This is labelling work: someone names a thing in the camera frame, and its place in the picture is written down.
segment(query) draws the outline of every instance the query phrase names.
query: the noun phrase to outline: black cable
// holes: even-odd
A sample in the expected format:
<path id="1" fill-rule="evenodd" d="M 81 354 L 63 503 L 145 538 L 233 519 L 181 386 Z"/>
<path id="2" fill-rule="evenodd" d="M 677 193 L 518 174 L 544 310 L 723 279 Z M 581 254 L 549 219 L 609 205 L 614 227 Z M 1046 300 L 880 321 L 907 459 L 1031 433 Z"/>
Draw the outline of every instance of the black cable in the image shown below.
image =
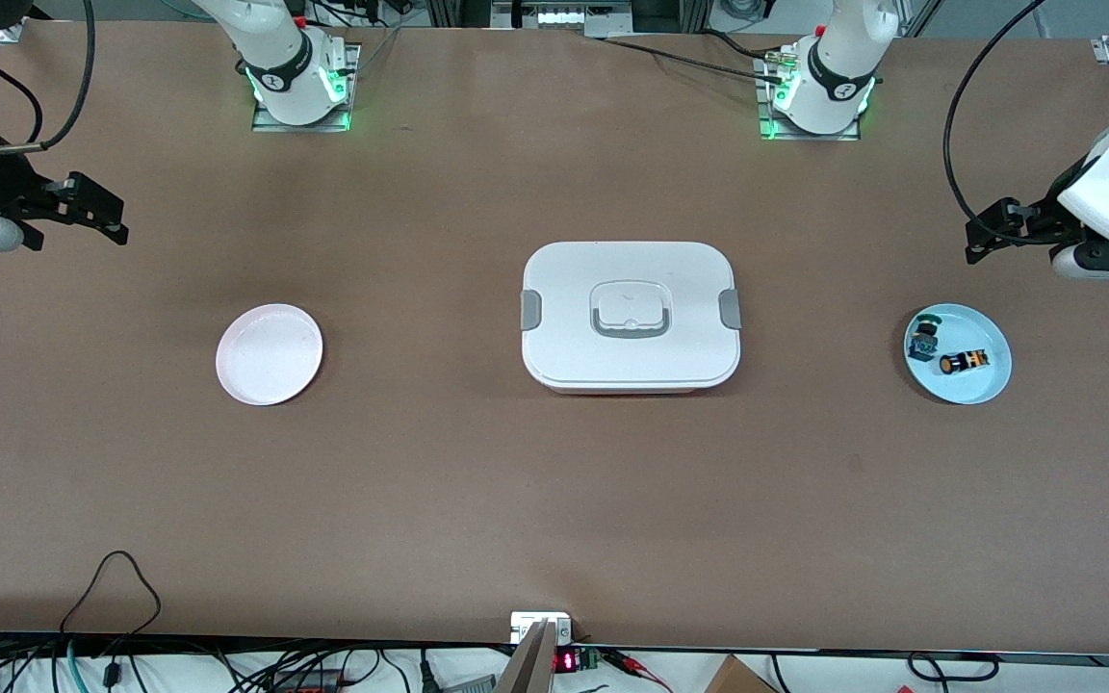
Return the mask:
<path id="1" fill-rule="evenodd" d="M 31 665 L 32 661 L 34 659 L 37 659 L 37 654 L 40 654 L 40 651 L 42 651 L 43 649 L 44 649 L 44 645 L 37 645 L 32 650 L 32 652 L 29 653 L 28 656 L 23 660 L 23 665 L 21 665 L 19 667 L 14 667 L 14 665 L 12 663 L 11 679 L 9 679 L 8 680 L 8 684 L 4 685 L 3 693 L 11 693 L 11 691 L 14 689 L 14 682 L 19 680 L 19 677 L 28 669 L 28 665 Z"/>
<path id="2" fill-rule="evenodd" d="M 128 562 L 131 563 L 132 570 L 135 570 L 135 578 L 140 580 L 140 583 L 144 587 L 144 589 L 146 589 L 146 591 L 149 591 L 151 598 L 153 598 L 153 613 L 151 613 L 144 623 L 140 623 L 140 625 L 136 625 L 131 632 L 129 632 L 126 636 L 131 638 L 132 635 L 138 634 L 138 632 L 142 631 L 142 629 L 149 628 L 153 624 L 154 620 L 156 620 L 159 615 L 162 615 L 162 597 L 157 594 L 156 589 L 154 589 L 153 584 L 149 582 L 149 579 L 144 578 L 144 572 L 140 570 L 140 563 L 135 562 L 135 557 L 132 557 L 128 551 L 123 551 L 123 549 L 115 549 L 106 553 L 101 559 L 101 562 L 96 565 L 96 572 L 93 572 L 92 574 L 92 580 L 89 580 L 89 587 L 84 588 L 83 594 L 80 594 L 79 600 L 75 600 L 75 604 L 71 605 L 71 609 L 67 610 L 67 615 L 64 615 L 62 621 L 58 624 L 59 638 L 67 632 L 67 623 L 70 622 L 71 618 L 75 614 L 75 611 L 79 611 L 80 607 L 84 605 L 84 601 L 87 601 L 89 594 L 92 593 L 92 589 L 96 587 L 96 580 L 101 578 L 101 571 L 105 570 L 105 563 L 109 563 L 110 558 L 114 557 L 123 557 L 128 559 Z"/>
<path id="3" fill-rule="evenodd" d="M 777 656 L 775 654 L 770 654 L 773 658 L 773 675 L 777 676 L 777 685 L 782 687 L 782 693 L 790 693 L 788 685 L 784 684 L 784 676 L 782 675 L 782 665 L 777 662 Z"/>
<path id="4" fill-rule="evenodd" d="M 744 48 L 742 44 L 736 42 L 736 40 L 732 39 L 732 37 L 726 32 L 714 30 L 714 28 L 705 28 L 700 33 L 704 35 L 716 37 L 716 39 L 721 39 L 722 42 L 725 42 L 726 45 L 730 45 L 731 51 L 734 51 L 735 53 L 740 53 L 742 55 L 746 55 L 747 58 L 753 58 L 753 59 L 757 58 L 763 60 L 764 57 L 767 55 L 769 53 L 774 51 L 780 51 L 780 49 L 782 49 L 780 45 L 774 45 L 773 48 L 762 48 L 759 49 L 759 51 L 751 51 L 751 49 Z"/>
<path id="5" fill-rule="evenodd" d="M 19 82 L 17 78 L 6 73 L 3 68 L 0 68 L 0 78 L 3 82 L 11 84 L 11 86 L 17 88 L 19 93 L 23 93 L 23 98 L 28 100 L 28 104 L 32 106 L 32 132 L 28 135 L 29 142 L 35 142 L 37 137 L 40 136 L 40 122 L 42 121 L 42 113 L 40 112 L 40 101 L 33 92 L 30 91 L 22 82 Z"/>
<path id="6" fill-rule="evenodd" d="M 990 54 L 990 49 L 995 48 L 996 44 L 1004 39 L 1004 35 L 1007 35 L 1008 31 L 1011 31 L 1014 26 L 1020 23 L 1021 19 L 1028 18 L 1030 12 L 1034 12 L 1034 10 L 1039 8 L 1039 4 L 1046 2 L 1047 0 L 1032 0 L 1032 3 L 1027 4 L 1024 10 L 1017 12 L 1017 17 L 1009 19 L 1008 23 L 1005 23 L 1004 28 L 1000 28 L 998 34 L 991 37 L 990 41 L 987 42 L 985 48 L 981 49 L 981 52 L 978 53 L 978 57 L 974 58 L 974 62 L 971 62 L 971 64 L 969 64 L 969 69 L 965 71 L 964 78 L 960 79 L 960 84 L 958 84 L 956 93 L 953 95 L 953 102 L 949 106 L 947 106 L 947 119 L 944 121 L 944 172 L 947 175 L 947 185 L 953 190 L 953 197 L 956 198 L 956 203 L 960 206 L 960 211 L 965 212 L 965 215 L 968 216 L 973 224 L 976 224 L 978 228 L 983 228 L 983 231 L 989 233 L 990 236 L 999 237 L 1000 241 L 1007 241 L 1017 245 L 1054 245 L 1060 243 L 1060 241 L 1030 241 L 1029 237 L 1013 236 L 1008 233 L 1000 233 L 991 230 L 989 225 L 983 222 L 981 218 L 978 218 L 976 212 L 974 212 L 971 207 L 969 207 L 969 203 L 965 201 L 965 194 L 960 192 L 960 187 L 958 183 L 956 183 L 956 172 L 953 171 L 953 123 L 956 120 L 956 106 L 958 106 L 960 102 L 960 95 L 964 95 L 965 88 L 969 85 L 969 80 L 974 79 L 974 73 L 976 73 L 978 67 L 980 67 L 981 62 L 986 61 L 987 55 Z"/>
<path id="7" fill-rule="evenodd" d="M 657 49 L 657 48 L 649 48 L 648 45 L 638 45 L 638 44 L 634 44 L 634 43 L 624 43 L 621 40 L 604 40 L 604 39 L 599 39 L 599 41 L 602 42 L 602 43 L 609 43 L 610 45 L 622 45 L 622 48 L 630 48 L 630 49 L 632 49 L 632 51 L 641 51 L 643 53 L 650 53 L 652 55 L 658 55 L 658 57 L 661 57 L 661 58 L 669 58 L 669 59 L 672 59 L 672 61 L 686 62 L 686 64 L 689 64 L 689 65 L 695 65 L 698 68 L 703 68 L 703 70 L 713 70 L 713 71 L 718 71 L 719 73 L 725 73 L 725 74 L 745 77 L 747 79 L 757 79 L 757 80 L 762 80 L 762 82 L 767 82 L 770 84 L 781 84 L 782 83 L 782 78 L 777 78 L 775 75 L 762 75 L 762 74 L 754 73 L 754 71 L 739 70 L 739 69 L 735 69 L 735 68 L 728 68 L 725 65 L 714 65 L 714 64 L 712 64 L 712 62 L 696 61 L 696 59 L 686 58 L 686 57 L 682 57 L 682 55 L 675 55 L 674 53 L 667 53 L 665 51 L 659 51 L 659 49 Z"/>
<path id="8" fill-rule="evenodd" d="M 345 661 L 339 663 L 339 685 L 343 685 L 343 687 L 348 687 L 348 685 L 356 685 L 369 679 L 369 676 L 375 673 L 375 670 L 379 667 L 379 661 L 381 661 L 383 659 L 381 656 L 379 656 L 379 651 L 375 650 L 375 665 L 370 667 L 370 671 L 366 672 L 365 675 L 358 676 L 357 681 L 350 681 L 345 679 L 345 667 L 348 665 L 348 659 L 353 658 L 354 653 L 355 650 L 350 650 L 348 651 L 348 653 L 345 653 Z"/>
<path id="9" fill-rule="evenodd" d="M 915 660 L 929 663 L 929 665 L 932 665 L 933 670 L 936 671 L 936 673 L 934 675 L 927 675 L 918 671 L 918 667 L 915 666 Z M 906 666 L 909 667 L 910 674 L 916 675 L 918 676 L 918 679 L 924 680 L 928 683 L 940 684 L 940 687 L 943 689 L 944 693 L 950 693 L 949 690 L 947 689 L 947 684 L 949 684 L 949 682 L 981 683 L 983 681 L 990 681 L 991 679 L 995 679 L 995 676 L 999 674 L 999 660 L 991 659 L 989 660 L 988 663 L 990 665 L 990 671 L 986 672 L 986 674 L 946 675 L 944 674 L 944 670 L 938 665 L 938 662 L 936 662 L 936 659 L 932 658 L 927 653 L 910 653 L 909 656 L 906 658 Z"/>
<path id="10" fill-rule="evenodd" d="M 88 99 L 89 84 L 92 84 L 92 63 L 96 59 L 96 22 L 93 19 L 92 0 L 84 0 L 84 73 L 80 77 L 80 91 L 75 92 L 75 104 L 71 105 L 71 113 L 67 114 L 62 128 L 58 128 L 53 136 L 40 144 L 43 150 L 49 150 L 50 146 L 61 142 L 62 137 L 75 126 L 75 121 L 84 110 L 84 99 Z M 140 569 L 136 567 L 135 571 L 140 572 Z"/>
<path id="11" fill-rule="evenodd" d="M 383 658 L 384 662 L 387 662 L 388 665 L 391 665 L 391 667 L 395 667 L 395 670 L 397 670 L 397 674 L 400 674 L 400 681 L 405 682 L 405 693 L 413 693 L 413 690 L 409 690 L 409 676 L 405 675 L 405 671 L 401 670 L 401 667 L 398 667 L 396 665 L 396 662 L 393 662 L 391 660 L 389 660 L 388 659 L 388 654 L 385 653 L 383 650 L 379 650 L 379 658 Z"/>
<path id="12" fill-rule="evenodd" d="M 241 674 L 241 672 L 237 671 L 236 667 L 234 667 L 234 665 L 232 665 L 232 663 L 230 663 L 230 658 L 225 656 L 225 653 L 221 650 L 220 646 L 216 648 L 215 656 L 216 659 L 221 660 L 221 666 L 224 666 L 225 671 L 230 672 L 230 680 L 233 681 L 235 684 L 241 683 L 243 675 Z"/>
<path id="13" fill-rule="evenodd" d="M 383 19 L 380 19 L 380 18 L 370 18 L 369 14 L 362 14 L 362 13 L 355 12 L 353 10 L 342 10 L 339 8 L 333 8 L 333 6 L 330 6 L 328 3 L 325 3 L 325 1 L 323 1 L 323 0 L 311 0 L 311 2 L 314 3 L 314 4 L 321 6 L 321 8 L 325 9 L 327 11 L 327 13 L 330 13 L 335 18 L 339 19 L 339 22 L 343 23 L 343 26 L 346 26 L 346 27 L 350 27 L 350 28 L 354 27 L 354 26 L 352 26 L 352 23 L 348 23 L 348 19 L 346 19 L 346 18 L 368 19 L 368 21 L 370 23 L 381 23 L 383 28 L 387 28 L 388 27 L 388 22 L 383 21 Z"/>
<path id="14" fill-rule="evenodd" d="M 135 684 L 140 685 L 141 693 L 149 693 L 149 687 L 144 685 L 144 676 L 140 675 L 140 667 L 135 665 L 135 653 L 128 653 L 128 660 L 131 661 L 131 674 L 135 675 Z"/>
<path id="15" fill-rule="evenodd" d="M 442 693 L 439 682 L 435 680 L 435 671 L 431 671 L 430 660 L 427 659 L 427 649 L 421 649 L 421 661 L 418 663 L 418 671 L 421 672 L 421 693 Z"/>

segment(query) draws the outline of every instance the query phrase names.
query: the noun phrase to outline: brown tabletop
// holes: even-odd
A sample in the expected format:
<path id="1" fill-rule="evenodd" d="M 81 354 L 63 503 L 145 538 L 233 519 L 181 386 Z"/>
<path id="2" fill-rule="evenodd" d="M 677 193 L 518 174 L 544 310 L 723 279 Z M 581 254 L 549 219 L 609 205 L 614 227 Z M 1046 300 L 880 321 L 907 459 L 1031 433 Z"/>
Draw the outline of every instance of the brown tabletop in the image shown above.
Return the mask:
<path id="1" fill-rule="evenodd" d="M 253 135 L 215 26 L 99 35 L 83 119 L 32 161 L 120 194 L 132 236 L 45 225 L 0 255 L 0 629 L 55 628 L 122 548 L 165 600 L 153 631 L 500 639 L 563 609 L 628 644 L 1109 653 L 1109 284 L 1034 248 L 965 264 L 938 145 L 977 43 L 894 44 L 846 144 L 763 142 L 745 80 L 530 31 L 403 31 L 350 133 Z M 81 37 L 0 49 L 48 133 Z M 28 122 L 0 83 L 0 132 Z M 1005 43 L 960 110 L 960 183 L 1036 201 L 1106 124 L 1090 45 Z M 521 271 L 567 240 L 718 246 L 739 371 L 682 398 L 533 381 Z M 898 332 L 942 302 L 1007 332 L 994 402 L 906 377 Z M 261 303 L 325 333 L 273 408 L 213 373 Z M 146 610 L 116 565 L 73 626 Z"/>

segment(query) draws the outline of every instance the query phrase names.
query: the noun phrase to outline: blue plate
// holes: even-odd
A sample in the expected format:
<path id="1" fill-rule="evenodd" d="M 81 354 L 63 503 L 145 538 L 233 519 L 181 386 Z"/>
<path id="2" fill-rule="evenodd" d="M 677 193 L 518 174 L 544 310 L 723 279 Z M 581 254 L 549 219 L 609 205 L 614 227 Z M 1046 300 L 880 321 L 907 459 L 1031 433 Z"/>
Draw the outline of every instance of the blue plate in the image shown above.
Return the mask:
<path id="1" fill-rule="evenodd" d="M 918 316 L 923 315 L 938 316 L 943 320 L 936 332 L 936 358 L 929 361 L 909 358 L 909 339 L 918 327 Z M 1004 391 L 1013 374 L 1013 351 L 998 325 L 980 312 L 957 303 L 925 307 L 918 310 L 918 316 L 909 320 L 901 350 L 906 355 L 909 374 L 919 385 L 937 398 L 955 405 L 980 405 Z M 986 350 L 989 365 L 952 375 L 940 371 L 940 356 L 975 349 Z"/>

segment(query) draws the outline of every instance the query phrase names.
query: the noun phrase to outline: gray latch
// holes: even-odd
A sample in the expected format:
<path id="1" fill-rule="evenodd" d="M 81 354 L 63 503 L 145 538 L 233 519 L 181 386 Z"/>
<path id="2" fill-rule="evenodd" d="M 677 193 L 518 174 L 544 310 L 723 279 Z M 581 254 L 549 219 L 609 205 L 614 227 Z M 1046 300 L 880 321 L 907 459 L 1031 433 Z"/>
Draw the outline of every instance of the gray latch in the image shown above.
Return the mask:
<path id="1" fill-rule="evenodd" d="M 542 324 L 542 295 L 532 288 L 520 293 L 520 332 L 529 332 Z"/>
<path id="2" fill-rule="evenodd" d="M 718 310 L 721 310 L 721 324 L 730 329 L 743 329 L 743 316 L 739 312 L 739 291 L 728 288 L 718 294 Z"/>

